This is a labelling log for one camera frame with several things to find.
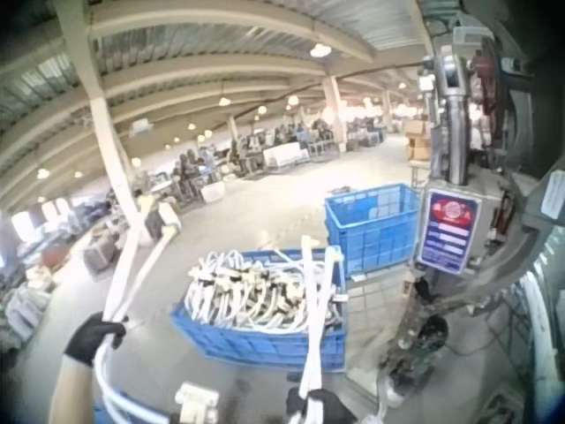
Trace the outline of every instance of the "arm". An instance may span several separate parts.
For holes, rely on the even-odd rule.
[[[94,421],[93,360],[107,335],[117,348],[125,335],[120,322],[103,322],[102,313],[88,318],[72,335],[64,351],[51,398],[49,424],[90,424]]]
[[[93,421],[92,368],[64,355],[51,398],[49,424]]]

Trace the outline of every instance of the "blue crate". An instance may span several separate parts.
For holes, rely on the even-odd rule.
[[[417,193],[404,184],[326,199],[328,243],[342,248],[347,278],[408,259],[416,238],[418,204]]]
[[[283,250],[283,252],[293,260],[302,258],[300,250]],[[243,256],[251,261],[284,262],[284,259],[273,251],[245,252]],[[323,261],[324,249],[314,249],[313,258],[315,261]],[[341,289],[341,292],[347,292],[341,262],[338,262],[334,268],[334,284]],[[327,331],[321,344],[321,365],[326,372],[340,372],[345,366],[347,317],[343,304],[338,307],[341,308],[343,324]],[[277,367],[292,371],[304,367],[308,353],[306,333],[269,335],[258,331],[220,329],[193,321],[186,312],[183,299],[172,311],[171,319],[174,326],[209,358],[238,365]]]

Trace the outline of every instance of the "white box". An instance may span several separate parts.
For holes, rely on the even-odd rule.
[[[212,203],[213,201],[219,201],[225,197],[226,185],[223,183],[223,181],[205,185],[204,187],[202,187],[200,192],[202,193],[202,198],[206,203]]]

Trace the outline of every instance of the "hand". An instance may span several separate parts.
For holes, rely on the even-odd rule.
[[[125,336],[125,327],[121,322],[104,322],[102,312],[91,315],[74,332],[64,354],[91,367],[96,351],[108,334],[115,335],[112,347],[117,349]]]
[[[308,393],[310,399],[319,400],[324,405],[324,423],[323,424],[353,424],[357,422],[357,417],[342,404],[339,397],[324,389],[312,390]],[[306,415],[307,402],[298,395],[298,387],[293,387],[289,390],[289,395],[286,398],[286,413],[287,415],[294,415],[301,412]]]

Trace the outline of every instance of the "factory floor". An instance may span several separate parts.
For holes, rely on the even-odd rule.
[[[378,147],[347,153],[329,163],[307,163],[278,175],[232,181],[222,201],[182,216],[183,230],[132,305],[132,329],[112,356],[113,384],[141,402],[172,413],[178,411],[173,399],[176,390],[183,382],[193,382],[220,392],[222,423],[284,422],[284,401],[292,385],[286,373],[206,359],[171,326],[169,311],[185,292],[187,270],[210,251],[298,247],[302,234],[325,244],[323,199],[328,191],[342,186],[409,184],[405,144],[405,138],[390,136]],[[102,310],[111,274],[93,280],[77,254],[57,279],[59,286],[45,320],[11,371],[17,422],[24,424],[46,422],[64,347],[91,313]],[[361,290],[361,285],[351,284],[352,298],[359,293],[365,296],[362,306],[357,299],[350,308],[350,379],[330,375],[325,383],[359,418],[375,408],[351,382],[372,371],[371,355],[367,358],[361,347],[371,344],[371,336],[394,330],[394,320],[402,312],[400,277],[387,275],[374,281],[361,284]],[[459,313],[449,323],[453,325],[450,343],[460,351],[473,350],[490,338],[483,318]],[[498,384],[516,379],[498,343],[465,358],[449,351],[442,355],[426,389],[391,411],[387,423],[466,422]]]

